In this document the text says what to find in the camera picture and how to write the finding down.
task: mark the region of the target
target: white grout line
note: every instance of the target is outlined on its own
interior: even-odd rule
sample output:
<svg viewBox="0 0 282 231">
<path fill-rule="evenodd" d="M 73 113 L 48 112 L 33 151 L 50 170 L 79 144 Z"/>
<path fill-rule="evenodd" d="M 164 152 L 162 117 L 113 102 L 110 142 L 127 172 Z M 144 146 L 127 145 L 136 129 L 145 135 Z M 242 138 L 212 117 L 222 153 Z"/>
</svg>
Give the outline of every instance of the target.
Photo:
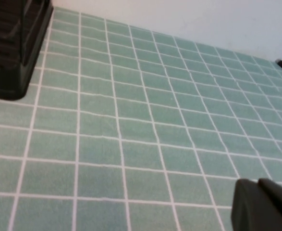
<svg viewBox="0 0 282 231">
<path fill-rule="evenodd" d="M 107 20 L 104 20 L 105 29 L 106 29 L 106 36 L 107 36 Z M 127 230 L 131 231 L 131 221 L 130 221 L 130 211 L 129 211 L 129 202 L 128 202 L 128 190 L 127 190 L 127 182 L 126 182 L 126 171 L 125 171 L 125 161 L 123 155 L 123 143 L 122 143 L 122 134 L 120 130 L 120 123 L 119 123 L 119 116 L 118 116 L 118 107 L 117 107 L 117 100 L 116 100 L 116 91 L 115 91 L 115 83 L 113 77 L 113 65 L 112 65 L 112 58 L 110 54 L 110 46 L 109 40 L 107 36 L 107 47 L 110 59 L 110 72 L 111 72 L 111 79 L 112 79 L 112 90 L 114 96 L 114 105 L 115 105 L 115 116 L 116 116 L 116 127 L 119 137 L 119 145 L 120 145 L 120 152 L 121 152 L 121 166 L 122 166 L 122 174 L 123 174 L 123 191 L 124 191 L 124 198 L 125 198 L 125 209 L 126 209 L 126 220 L 127 220 Z"/>
<path fill-rule="evenodd" d="M 54 16 L 54 14 L 52 14 L 51 19 L 50 19 L 50 23 L 49 23 L 50 28 L 52 27 L 53 16 Z M 51 34 L 51 30 L 48 31 L 48 38 L 47 38 L 47 43 L 46 43 L 46 47 L 45 47 L 45 52 L 48 50 L 50 34 Z M 12 205 L 12 213 L 11 213 L 10 220 L 9 220 L 8 231 L 13 231 L 13 226 L 14 226 L 14 221 L 15 221 L 15 216 L 16 216 L 16 211 L 17 211 L 17 206 L 18 206 L 18 201 L 19 201 L 19 194 L 21 193 L 21 186 L 22 186 L 22 181 L 23 181 L 23 177 L 24 177 L 24 173 L 25 173 L 26 158 L 27 158 L 28 152 L 29 152 L 30 141 L 31 141 L 32 132 L 33 132 L 33 128 L 34 128 L 35 116 L 36 116 L 37 105 L 38 105 L 38 100 L 39 100 L 39 93 L 40 93 L 41 83 L 42 83 L 42 79 L 43 79 L 43 75 L 44 75 L 44 67 L 45 67 L 45 64 L 46 64 L 46 56 L 47 55 L 45 54 L 44 57 L 43 57 L 43 61 L 42 61 L 42 69 L 41 69 L 41 72 L 40 72 L 39 84 L 38 84 L 34 108 L 33 108 L 33 112 L 32 112 L 30 128 L 29 128 L 29 131 L 28 131 L 28 136 L 27 136 L 26 145 L 25 145 L 25 152 L 24 152 L 22 165 L 21 165 L 21 169 L 20 169 L 20 174 L 19 174 L 19 178 L 18 178 L 16 195 L 14 197 L 14 202 L 13 202 L 13 205 Z"/>
<path fill-rule="evenodd" d="M 136 50 L 135 50 L 135 44 L 134 44 L 134 40 L 133 40 L 133 37 L 132 37 L 130 26 L 129 26 L 129 33 L 130 33 L 130 39 L 131 39 L 131 42 L 132 42 L 132 47 L 134 49 L 135 56 L 137 57 Z M 142 81 L 142 86 L 143 86 L 143 89 L 144 89 L 144 94 L 145 94 L 145 98 L 146 98 L 146 102 L 147 102 L 147 106 L 148 106 L 148 111 L 149 111 L 150 119 L 151 119 L 151 122 L 152 122 L 153 131 L 154 131 L 154 134 L 155 134 L 155 137 L 156 137 L 156 140 L 157 140 L 157 144 L 158 144 L 159 156 L 160 156 L 161 165 L 162 165 L 162 168 L 163 168 L 163 173 L 164 173 L 164 177 L 165 177 L 165 180 L 166 180 L 166 184 L 167 184 L 167 188 L 168 188 L 168 192 L 169 192 L 169 196 L 170 196 L 170 200 L 171 200 L 174 220 L 175 220 L 175 223 L 176 223 L 177 231 L 181 231 L 181 227 L 180 227 L 180 223 L 179 223 L 179 219 L 178 219 L 178 215 L 177 215 L 177 211 L 176 211 L 176 207 L 175 207 L 175 203 L 174 203 L 172 188 L 171 188 L 169 176 L 168 176 L 168 173 L 166 171 L 166 167 L 165 167 L 165 163 L 164 163 L 164 159 L 163 159 L 163 155 L 162 155 L 160 139 L 159 139 L 156 127 L 155 127 L 154 118 L 153 118 L 153 115 L 152 115 L 152 112 L 151 112 L 149 99 L 148 99 L 148 95 L 147 95 L 144 80 L 143 80 L 143 73 L 142 73 L 141 68 L 140 68 L 139 60 L 137 59 L 136 61 L 137 61 L 137 67 L 140 70 L 141 81 Z"/>
</svg>

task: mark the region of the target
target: mint green tile floor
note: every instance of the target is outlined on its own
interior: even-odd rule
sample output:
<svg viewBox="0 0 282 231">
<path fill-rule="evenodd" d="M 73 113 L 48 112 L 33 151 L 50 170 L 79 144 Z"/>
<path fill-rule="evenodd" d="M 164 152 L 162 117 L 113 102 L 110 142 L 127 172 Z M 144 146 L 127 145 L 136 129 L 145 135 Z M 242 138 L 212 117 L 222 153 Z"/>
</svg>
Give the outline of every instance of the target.
<svg viewBox="0 0 282 231">
<path fill-rule="evenodd" d="M 230 231 L 235 181 L 282 185 L 282 70 L 56 8 L 0 100 L 0 231 Z"/>
</svg>

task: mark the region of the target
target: white wall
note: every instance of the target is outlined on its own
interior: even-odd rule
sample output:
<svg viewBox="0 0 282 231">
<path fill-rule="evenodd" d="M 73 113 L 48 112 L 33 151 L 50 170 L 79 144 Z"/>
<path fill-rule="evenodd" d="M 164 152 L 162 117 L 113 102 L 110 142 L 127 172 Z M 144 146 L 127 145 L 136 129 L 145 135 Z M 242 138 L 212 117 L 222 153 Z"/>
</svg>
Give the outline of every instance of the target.
<svg viewBox="0 0 282 231">
<path fill-rule="evenodd" d="M 282 59 L 282 0 L 53 0 L 161 33 Z"/>
</svg>

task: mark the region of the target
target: grid pattern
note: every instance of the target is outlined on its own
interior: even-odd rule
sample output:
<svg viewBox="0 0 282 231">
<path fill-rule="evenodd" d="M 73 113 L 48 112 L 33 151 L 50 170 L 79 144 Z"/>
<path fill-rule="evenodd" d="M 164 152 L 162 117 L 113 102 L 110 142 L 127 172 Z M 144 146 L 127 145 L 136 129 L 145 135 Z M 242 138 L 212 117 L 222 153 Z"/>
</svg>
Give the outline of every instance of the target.
<svg viewBox="0 0 282 231">
<path fill-rule="evenodd" d="M 282 185 L 282 70 L 56 8 L 0 100 L 0 231 L 232 230 L 236 179 Z"/>
</svg>

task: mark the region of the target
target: black plastic object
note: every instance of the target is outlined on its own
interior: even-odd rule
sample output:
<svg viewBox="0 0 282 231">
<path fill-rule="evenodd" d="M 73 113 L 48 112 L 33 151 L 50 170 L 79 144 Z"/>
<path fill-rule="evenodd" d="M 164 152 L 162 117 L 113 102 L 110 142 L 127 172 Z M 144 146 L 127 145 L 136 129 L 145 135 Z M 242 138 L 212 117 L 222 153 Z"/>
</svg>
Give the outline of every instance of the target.
<svg viewBox="0 0 282 231">
<path fill-rule="evenodd" d="M 282 231 L 282 187 L 269 179 L 238 180 L 231 218 L 234 231 Z"/>
<path fill-rule="evenodd" d="M 50 0 L 0 0 L 0 98 L 26 94 L 52 11 Z"/>
</svg>

